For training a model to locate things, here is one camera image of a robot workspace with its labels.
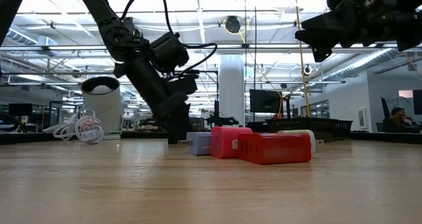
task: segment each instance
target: screen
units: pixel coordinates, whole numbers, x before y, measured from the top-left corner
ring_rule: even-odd
[[[413,108],[415,115],[422,115],[422,90],[413,90]]]
[[[9,115],[11,116],[29,116],[32,114],[32,104],[29,103],[10,103]]]
[[[280,109],[280,95],[275,91],[249,90],[251,112],[278,113]]]

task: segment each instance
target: window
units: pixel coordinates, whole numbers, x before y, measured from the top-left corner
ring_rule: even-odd
[[[310,104],[309,110],[311,111],[311,118],[330,118],[330,104],[328,100]],[[306,106],[301,107],[301,115],[302,117],[307,116]]]

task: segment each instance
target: yellow pole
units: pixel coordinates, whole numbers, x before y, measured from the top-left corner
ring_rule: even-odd
[[[296,0],[296,22],[297,22],[297,30],[301,30],[301,22],[299,20],[299,4],[297,3]],[[311,117],[311,111],[309,110],[309,100],[308,100],[308,93],[307,93],[307,87],[306,87],[306,82],[305,82],[305,73],[304,73],[304,68],[305,66],[303,65],[303,52],[302,52],[302,42],[299,40],[299,51],[301,54],[301,65],[302,65],[302,82],[303,82],[303,92],[305,93],[305,101],[306,101],[306,114],[308,117]]]

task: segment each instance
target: white container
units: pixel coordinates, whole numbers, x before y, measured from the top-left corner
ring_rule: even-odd
[[[317,149],[317,143],[319,145],[324,143],[324,140],[315,140],[314,132],[311,130],[281,130],[277,133],[285,133],[285,134],[302,134],[307,133],[309,134],[309,137],[311,138],[311,155],[315,155],[315,150]]]
[[[116,78],[99,76],[80,85],[85,109],[92,109],[102,122],[104,139],[120,139],[123,125],[123,99]]]

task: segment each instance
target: person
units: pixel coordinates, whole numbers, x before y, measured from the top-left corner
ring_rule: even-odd
[[[409,128],[416,125],[416,122],[407,116],[404,109],[400,107],[393,108],[391,117],[382,122],[384,132],[411,132]]]

